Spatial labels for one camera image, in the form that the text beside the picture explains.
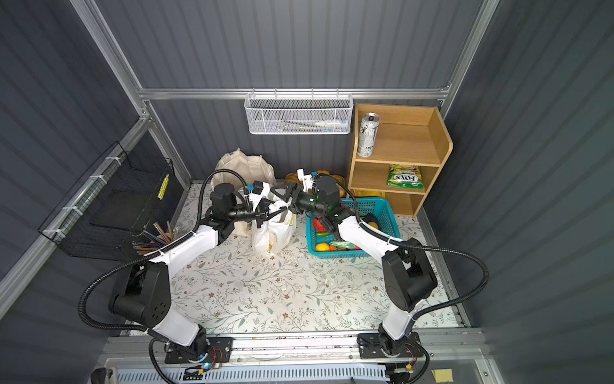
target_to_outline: blue basket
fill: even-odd
[[[397,221],[394,218],[394,213],[390,204],[382,197],[362,197],[358,198],[358,210],[361,214],[373,213],[379,221],[379,230],[386,232],[390,236],[400,237],[398,232]],[[354,207],[354,202],[351,198],[342,198],[341,202],[347,204],[350,208]],[[317,237],[316,229],[313,226],[312,219],[307,216],[307,248],[309,253],[317,256],[320,259],[340,259],[342,257],[365,257],[369,256],[364,251],[337,251],[337,252],[316,252],[316,245],[320,243],[330,243],[335,241],[334,236]]]

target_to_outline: green snack bag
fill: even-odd
[[[424,189],[420,168],[417,165],[390,164],[388,186],[408,189]]]

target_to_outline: white mesh basket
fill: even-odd
[[[351,94],[290,97],[252,92],[245,97],[247,124],[255,135],[346,135],[353,108]]]

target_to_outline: floral tablecloth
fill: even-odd
[[[188,193],[176,224],[179,235],[194,226],[200,187],[193,184]],[[205,193],[203,212],[209,205]],[[402,238],[425,243],[415,219],[396,218]],[[210,333],[374,329],[391,304],[373,258],[318,259],[309,253],[304,215],[280,253],[256,253],[251,237],[231,235],[177,273],[171,292],[173,305]],[[428,302],[447,300],[440,283]],[[415,325],[457,326],[450,308],[428,313]]]

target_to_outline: black wire mesh basket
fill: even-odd
[[[183,193],[172,161],[132,152],[111,160],[39,227],[70,256],[128,261],[172,241],[170,223]]]

